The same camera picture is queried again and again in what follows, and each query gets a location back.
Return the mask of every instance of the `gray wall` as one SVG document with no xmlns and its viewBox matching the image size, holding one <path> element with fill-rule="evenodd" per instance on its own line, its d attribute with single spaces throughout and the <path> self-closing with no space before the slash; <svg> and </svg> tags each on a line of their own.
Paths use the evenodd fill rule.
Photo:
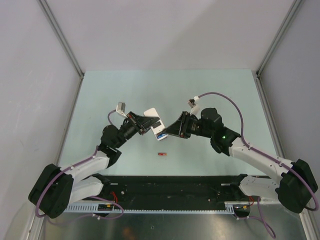
<svg viewBox="0 0 320 240">
<path fill-rule="evenodd" d="M 19 240 L 80 79 L 36 0 L 0 1 L 0 32 L 0 239 Z"/>
<path fill-rule="evenodd" d="M 307 161 L 318 185 L 319 70 L 320 1 L 306 0 L 261 77 L 286 157 Z M 319 225 L 320 213 L 315 216 Z"/>
</svg>

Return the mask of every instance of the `black plastic cover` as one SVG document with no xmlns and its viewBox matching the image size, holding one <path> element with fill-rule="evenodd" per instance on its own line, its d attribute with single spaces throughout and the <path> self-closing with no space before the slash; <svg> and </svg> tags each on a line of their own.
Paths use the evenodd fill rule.
<svg viewBox="0 0 320 240">
<path fill-rule="evenodd" d="M 45 190 L 48 183 L 60 172 L 60 168 L 54 164 L 47 165 L 29 194 L 29 201 L 37 205 L 41 193 Z M 68 206 L 73 183 L 73 177 L 63 173 L 46 192 L 39 208 L 51 219 L 58 217 Z"/>
<path fill-rule="evenodd" d="M 292 162 L 291 164 L 292 169 L 306 181 L 315 193 L 318 190 L 318 185 L 308 163 L 299 159 L 297 162 Z M 299 214 L 306 207 L 312 196 L 304 184 L 293 173 L 283 173 L 282 177 L 279 188 L 275 190 L 278 193 L 278 199 L 287 209 Z"/>
</svg>

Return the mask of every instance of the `table surface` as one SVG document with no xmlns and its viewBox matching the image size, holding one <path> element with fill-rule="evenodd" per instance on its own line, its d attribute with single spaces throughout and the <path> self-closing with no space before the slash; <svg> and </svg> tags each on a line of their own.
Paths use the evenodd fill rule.
<svg viewBox="0 0 320 240">
<path fill-rule="evenodd" d="M 275 154 L 274 145 L 251 70 L 154 70 L 87 71 L 76 102 L 59 164 L 67 165 L 90 156 L 100 144 L 107 115 L 118 102 L 126 112 L 155 108 L 165 126 L 175 122 L 182 111 L 190 111 L 188 99 L 206 92 L 227 95 L 239 106 L 244 118 L 244 136 L 255 146 Z M 214 107 L 228 128 L 240 132 L 240 118 L 234 106 L 222 97 L 200 99 L 201 108 Z M 120 127 L 124 119 L 111 115 Z M 136 134 L 120 149 L 117 163 L 101 171 L 107 175 L 217 176 L 263 175 L 249 164 L 216 153 L 208 138 L 182 139 L 168 136 L 157 141 L 150 131 Z M 165 152 L 167 156 L 158 156 Z"/>
</svg>

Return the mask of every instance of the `white wall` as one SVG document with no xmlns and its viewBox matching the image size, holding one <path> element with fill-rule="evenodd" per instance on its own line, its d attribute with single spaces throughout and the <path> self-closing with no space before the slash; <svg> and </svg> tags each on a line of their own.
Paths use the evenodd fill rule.
<svg viewBox="0 0 320 240">
<path fill-rule="evenodd" d="M 0 239 L 19 239 L 28 194 L 56 160 L 79 77 L 36 0 L 0 2 Z"/>
<path fill-rule="evenodd" d="M 307 161 L 320 186 L 320 1 L 307 0 L 262 74 L 288 158 Z M 320 213 L 316 213 L 320 224 Z"/>
<path fill-rule="evenodd" d="M 256 70 L 293 0 L 49 0 L 87 70 Z"/>
</svg>

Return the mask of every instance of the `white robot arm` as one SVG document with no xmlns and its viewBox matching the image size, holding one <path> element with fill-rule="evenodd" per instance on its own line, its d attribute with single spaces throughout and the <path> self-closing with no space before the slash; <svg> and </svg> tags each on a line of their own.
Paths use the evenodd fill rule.
<svg viewBox="0 0 320 240">
<path fill-rule="evenodd" d="M 119 129 L 114 125 L 106 126 L 101 144 L 93 156 L 69 166 L 46 166 L 28 196 L 29 201 L 53 219 L 68 204 L 90 196 L 108 195 L 110 181 L 96 172 L 115 164 L 121 155 L 118 148 L 136 133 L 144 135 L 159 120 L 157 116 L 140 116 L 129 112 Z"/>
</svg>

